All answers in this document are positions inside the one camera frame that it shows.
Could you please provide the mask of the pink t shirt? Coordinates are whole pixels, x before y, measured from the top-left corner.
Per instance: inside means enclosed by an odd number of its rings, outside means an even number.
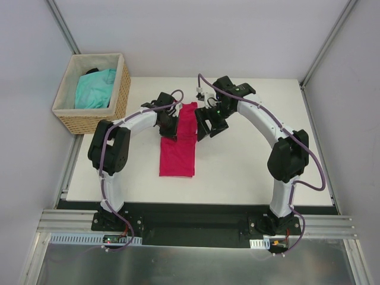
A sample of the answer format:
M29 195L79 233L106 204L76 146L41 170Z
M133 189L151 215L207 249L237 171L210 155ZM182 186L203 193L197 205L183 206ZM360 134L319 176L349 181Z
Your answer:
M160 176L191 178L195 175L198 104L183 104L179 111L176 139L162 138L160 142Z

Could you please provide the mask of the wicker basket with liner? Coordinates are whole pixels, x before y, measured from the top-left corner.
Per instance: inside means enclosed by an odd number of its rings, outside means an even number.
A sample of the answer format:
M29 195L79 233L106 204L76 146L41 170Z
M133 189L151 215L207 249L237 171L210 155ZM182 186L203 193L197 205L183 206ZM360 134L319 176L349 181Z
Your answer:
M75 91L82 75L93 68L114 68L116 77L110 103L102 109L76 109ZM72 55L59 86L52 112L72 134L92 134L102 119L125 117L131 77L121 53Z

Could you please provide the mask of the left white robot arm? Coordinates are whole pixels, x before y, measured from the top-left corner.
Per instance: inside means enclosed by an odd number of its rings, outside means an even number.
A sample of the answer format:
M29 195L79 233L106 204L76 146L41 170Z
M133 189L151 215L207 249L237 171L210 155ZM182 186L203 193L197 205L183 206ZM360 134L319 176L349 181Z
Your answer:
M159 97L141 105L133 114L115 121L102 119L97 124L90 147L88 159L97 170L101 191L101 210L98 221L113 231L124 226L131 230L132 226L120 212L124 206L121 187L117 175L126 166L130 140L140 132L159 126L172 129L176 125L176 107L182 103L184 93L175 90L170 94L160 93Z

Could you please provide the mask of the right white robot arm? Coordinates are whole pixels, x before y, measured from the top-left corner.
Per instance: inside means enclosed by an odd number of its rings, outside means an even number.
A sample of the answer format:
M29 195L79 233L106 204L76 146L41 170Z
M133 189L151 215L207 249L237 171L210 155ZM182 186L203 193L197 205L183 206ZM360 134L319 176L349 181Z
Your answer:
M289 206L294 193L292 184L309 163L309 136L302 129L286 131L248 83L235 85L224 76L210 87L215 95L208 95L201 86L197 87L197 99L204 102L204 107L195 111L197 139L212 138L226 130L229 127L226 120L234 113L246 118L264 136L271 147L267 167L274 187L268 213L255 222L255 229L263 235L281 234L294 217Z

